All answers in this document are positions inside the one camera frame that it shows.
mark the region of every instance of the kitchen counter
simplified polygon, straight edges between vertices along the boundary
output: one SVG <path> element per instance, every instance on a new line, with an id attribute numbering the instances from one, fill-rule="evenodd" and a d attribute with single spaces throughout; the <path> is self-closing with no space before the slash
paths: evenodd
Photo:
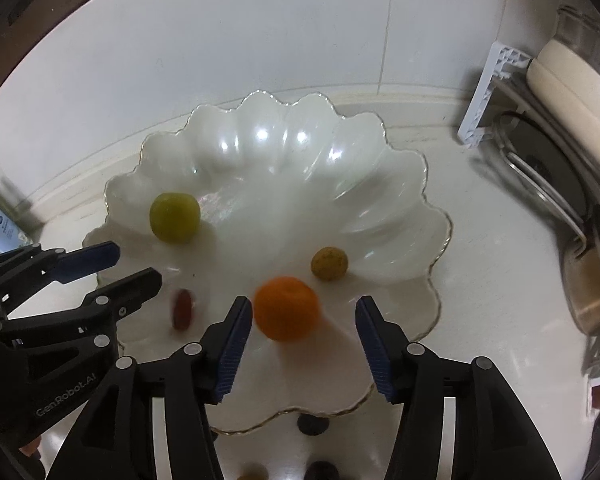
<path id="1" fill-rule="evenodd" d="M 562 291 L 556 235 L 548 219 L 494 173 L 480 150 L 459 146 L 454 129 L 389 128 L 397 149 L 418 149 L 429 163 L 427 199 L 446 210 L 453 236 L 434 266 L 432 281 L 442 315 L 423 343 L 442 357 L 490 357 L 526 407 L 564 480 L 581 478 L 592 419 L 580 368 L 586 338 L 574 326 Z M 104 200 L 81 204 L 49 221 L 44 248 L 75 250 L 106 216 Z M 77 306 L 96 286 L 94 276 L 53 283 L 14 314 L 26 316 Z M 225 478 L 263 466 L 272 480 L 296 480 L 313 460 L 329 460 L 345 478 L 377 480 L 391 455 L 401 406 L 373 394 L 357 411 L 308 437 L 290 413 L 243 436 L 220 436 L 216 449 Z M 440 479 L 449 478 L 454 402 L 445 405 Z M 47 431 L 40 448 L 45 466 L 72 420 Z M 158 468 L 164 468 L 164 455 Z"/>

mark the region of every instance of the white scalloped bowl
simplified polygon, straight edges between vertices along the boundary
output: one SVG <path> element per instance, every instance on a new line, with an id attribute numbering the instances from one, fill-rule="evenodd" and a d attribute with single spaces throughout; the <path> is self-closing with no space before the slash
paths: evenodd
<path id="1" fill-rule="evenodd" d="M 125 354 L 170 355 L 224 318 L 236 296 L 252 298 L 275 276 L 295 276 L 318 294 L 323 322 L 280 344 L 254 324 L 231 394 L 208 407 L 212 427 L 241 433 L 290 410 L 331 416 L 360 405 L 372 387 L 354 323 L 370 294 L 387 320 L 416 340 L 440 315 L 429 273 L 450 239 L 447 215 L 427 204 L 423 155 L 395 151 L 371 113 L 338 115 L 320 94 L 293 105 L 254 92 L 240 106 L 198 107 L 176 134 L 145 140 L 139 165 L 112 178 L 109 214 L 84 245 L 115 241 L 119 263 L 101 284 L 154 267 L 162 290 L 118 324 Z M 202 209 L 193 241 L 170 246 L 152 234 L 149 208 L 162 192 L 186 192 Z M 349 272 L 323 283 L 310 270 L 324 246 L 342 248 Z M 171 327 L 177 289 L 196 297 L 184 333 Z"/>

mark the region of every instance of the yellow fruit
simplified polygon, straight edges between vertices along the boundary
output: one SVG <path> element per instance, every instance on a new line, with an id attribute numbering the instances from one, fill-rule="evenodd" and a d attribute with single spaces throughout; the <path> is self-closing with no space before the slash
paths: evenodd
<path id="1" fill-rule="evenodd" d="M 186 193 L 162 193 L 149 209 L 151 231 L 168 244 L 186 244 L 200 225 L 198 201 Z"/>
<path id="2" fill-rule="evenodd" d="M 311 259 L 311 272 L 325 282 L 339 280 L 348 268 L 347 253 L 337 247 L 323 247 Z"/>

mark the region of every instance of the white wall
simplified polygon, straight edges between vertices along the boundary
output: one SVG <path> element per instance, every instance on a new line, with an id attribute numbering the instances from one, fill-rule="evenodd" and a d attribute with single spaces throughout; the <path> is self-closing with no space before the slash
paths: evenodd
<path id="1" fill-rule="evenodd" d="M 465 98 L 496 38 L 537 53 L 558 1 L 92 0 L 0 88 L 0 190 L 258 88 Z"/>

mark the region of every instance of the red date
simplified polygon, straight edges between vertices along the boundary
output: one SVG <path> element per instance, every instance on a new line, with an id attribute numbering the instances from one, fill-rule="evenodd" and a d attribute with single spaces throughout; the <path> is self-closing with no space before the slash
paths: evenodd
<path id="1" fill-rule="evenodd" d="M 186 288 L 181 288 L 173 299 L 171 307 L 171 325 L 179 332 L 191 326 L 193 320 L 193 293 Z"/>

